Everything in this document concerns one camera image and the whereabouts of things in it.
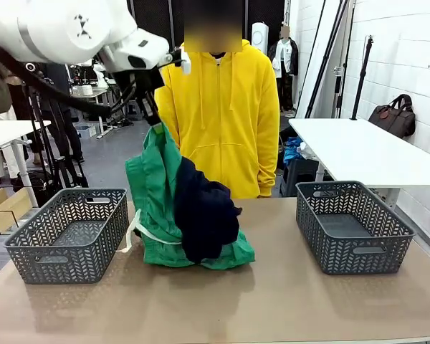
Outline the navy blue garment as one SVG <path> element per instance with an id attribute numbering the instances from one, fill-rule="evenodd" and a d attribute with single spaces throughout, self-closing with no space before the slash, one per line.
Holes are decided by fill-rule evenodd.
<path id="1" fill-rule="evenodd" d="M 187 158 L 177 170 L 173 212 L 186 258 L 195 264 L 219 258 L 223 247 L 237 240 L 242 210 L 230 190 L 207 179 Z"/>

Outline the blue cloth bundle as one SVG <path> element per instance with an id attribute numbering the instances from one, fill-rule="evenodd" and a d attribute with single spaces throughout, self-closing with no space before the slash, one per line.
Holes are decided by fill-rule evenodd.
<path id="1" fill-rule="evenodd" d="M 294 160 L 317 160 L 313 150 L 300 137 L 288 138 L 285 143 L 283 163 L 288 166 Z"/>

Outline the green drawstring shorts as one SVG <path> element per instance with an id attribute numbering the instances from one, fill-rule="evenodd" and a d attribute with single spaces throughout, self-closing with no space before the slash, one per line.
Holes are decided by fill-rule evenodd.
<path id="1" fill-rule="evenodd" d="M 143 261 L 165 267 L 201 265 L 208 269 L 225 270 L 250 264 L 255 251 L 240 229 L 237 240 L 223 247 L 219 258 L 204 259 L 195 264 L 186 258 L 181 244 L 181 231 L 175 225 L 173 197 L 176 174 L 185 158 L 180 154 L 168 128 L 157 134 L 152 128 L 143 142 L 139 156 L 125 163 L 125 172 L 135 207 L 135 215 L 126 234 L 127 252 L 132 235 L 138 235 L 144 246 Z"/>

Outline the small white desk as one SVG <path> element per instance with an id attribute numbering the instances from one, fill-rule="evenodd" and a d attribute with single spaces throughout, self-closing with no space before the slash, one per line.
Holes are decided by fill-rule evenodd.
<path id="1" fill-rule="evenodd" d="M 19 145 L 29 145 L 29 140 L 22 140 L 22 137 L 34 130 L 45 128 L 50 123 L 48 120 L 44 120 L 43 125 L 34 123 L 31 120 L 0 120 L 0 148 L 10 145 L 13 149 L 23 187 L 27 190 L 34 208 L 39 206 L 27 173 L 24 156 L 19 152 Z"/>

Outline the brown leather bag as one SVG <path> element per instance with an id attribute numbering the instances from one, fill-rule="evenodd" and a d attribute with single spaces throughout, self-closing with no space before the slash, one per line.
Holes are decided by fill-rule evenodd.
<path id="1" fill-rule="evenodd" d="M 411 97 L 400 94 L 389 104 L 377 106 L 368 121 L 398 138 L 412 136 L 416 130 L 416 115 Z"/>

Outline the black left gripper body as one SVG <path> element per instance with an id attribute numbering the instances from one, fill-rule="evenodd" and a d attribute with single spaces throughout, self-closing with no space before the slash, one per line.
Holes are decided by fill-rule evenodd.
<path id="1" fill-rule="evenodd" d="M 119 104 L 126 105 L 129 101 L 143 104 L 146 93 L 152 93 L 164 86 L 158 68 L 151 70 L 129 70 L 114 73 L 114 80 L 121 91 Z"/>

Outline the white rounded standing device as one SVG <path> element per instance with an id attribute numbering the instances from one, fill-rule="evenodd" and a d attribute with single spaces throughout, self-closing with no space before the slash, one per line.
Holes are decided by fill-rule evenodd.
<path id="1" fill-rule="evenodd" d="M 267 54 L 269 27 L 264 22 L 255 22 L 252 25 L 251 45 Z"/>

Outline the person in yellow hoodie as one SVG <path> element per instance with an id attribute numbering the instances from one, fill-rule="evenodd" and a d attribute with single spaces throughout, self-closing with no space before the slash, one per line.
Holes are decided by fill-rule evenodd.
<path id="1" fill-rule="evenodd" d="M 242 0 L 183 0 L 191 71 L 169 65 L 155 92 L 181 154 L 236 199 L 275 185 L 280 105 L 269 58 L 242 36 Z"/>

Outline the brown cardboard box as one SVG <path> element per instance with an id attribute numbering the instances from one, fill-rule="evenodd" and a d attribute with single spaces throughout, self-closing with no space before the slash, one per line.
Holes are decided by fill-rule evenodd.
<path id="1" fill-rule="evenodd" d="M 24 188 L 10 196 L 0 188 L 0 234 L 7 233 L 13 226 L 18 227 L 19 220 L 32 209 L 32 201 Z"/>

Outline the large white table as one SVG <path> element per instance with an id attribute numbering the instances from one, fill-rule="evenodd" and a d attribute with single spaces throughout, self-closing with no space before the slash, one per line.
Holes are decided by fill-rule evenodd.
<path id="1" fill-rule="evenodd" d="M 316 181 L 359 181 L 392 209 L 400 190 L 430 188 L 430 154 L 366 120 L 290 119 L 319 162 Z"/>

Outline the grey woven plastic basket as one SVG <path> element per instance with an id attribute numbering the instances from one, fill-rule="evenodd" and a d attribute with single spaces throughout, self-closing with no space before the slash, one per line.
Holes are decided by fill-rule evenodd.
<path id="1" fill-rule="evenodd" d="M 415 235 L 357 181 L 298 183 L 296 222 L 325 274 L 396 273 Z"/>
<path id="2" fill-rule="evenodd" d="M 65 188 L 4 246 L 25 283 L 99 282 L 128 228 L 122 188 Z"/>

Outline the black stool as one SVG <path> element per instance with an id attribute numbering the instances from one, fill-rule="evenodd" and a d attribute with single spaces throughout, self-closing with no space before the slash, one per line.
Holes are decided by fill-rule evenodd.
<path id="1" fill-rule="evenodd" d="M 316 178 L 319 163 L 313 160 L 293 159 L 285 167 L 279 185 L 279 193 L 283 197 L 296 197 L 296 184 L 313 182 Z"/>

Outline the mannequin with black white jacket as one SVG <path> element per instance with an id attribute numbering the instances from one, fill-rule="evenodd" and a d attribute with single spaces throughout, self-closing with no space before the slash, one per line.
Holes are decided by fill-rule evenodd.
<path id="1" fill-rule="evenodd" d="M 298 76 L 299 57 L 296 42 L 290 36 L 290 27 L 283 24 L 279 39 L 269 48 L 269 57 L 277 83 L 280 109 L 292 112 L 293 103 L 293 77 Z"/>

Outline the black light stand pole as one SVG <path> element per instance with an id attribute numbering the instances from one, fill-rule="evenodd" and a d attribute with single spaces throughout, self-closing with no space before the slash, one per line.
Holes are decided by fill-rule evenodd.
<path id="1" fill-rule="evenodd" d="M 367 70 L 367 66 L 368 66 L 369 55 L 371 53 L 371 49 L 373 46 L 373 36 L 369 35 L 369 36 L 367 36 L 367 38 L 368 38 L 368 40 L 367 40 L 367 43 L 365 46 L 365 54 L 363 55 L 363 63 L 362 63 L 362 67 L 360 70 L 358 87 L 357 87 L 357 91 L 355 94 L 355 102 L 353 104 L 353 111 L 352 111 L 352 115 L 350 117 L 351 120 L 356 120 L 356 117 L 357 117 L 358 107 L 359 107 L 359 103 L 360 103 L 360 97 L 361 97 L 361 93 L 363 90 L 363 83 L 364 83 L 364 79 L 366 76 L 366 70 Z"/>

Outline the black tripod stand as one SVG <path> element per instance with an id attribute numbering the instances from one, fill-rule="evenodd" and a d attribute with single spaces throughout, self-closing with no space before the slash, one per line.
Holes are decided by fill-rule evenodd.
<path id="1" fill-rule="evenodd" d="M 354 0 L 322 0 L 317 16 L 315 36 L 311 44 L 309 60 L 303 71 L 296 118 L 311 118 L 317 107 L 317 98 L 329 66 L 343 19 Z"/>

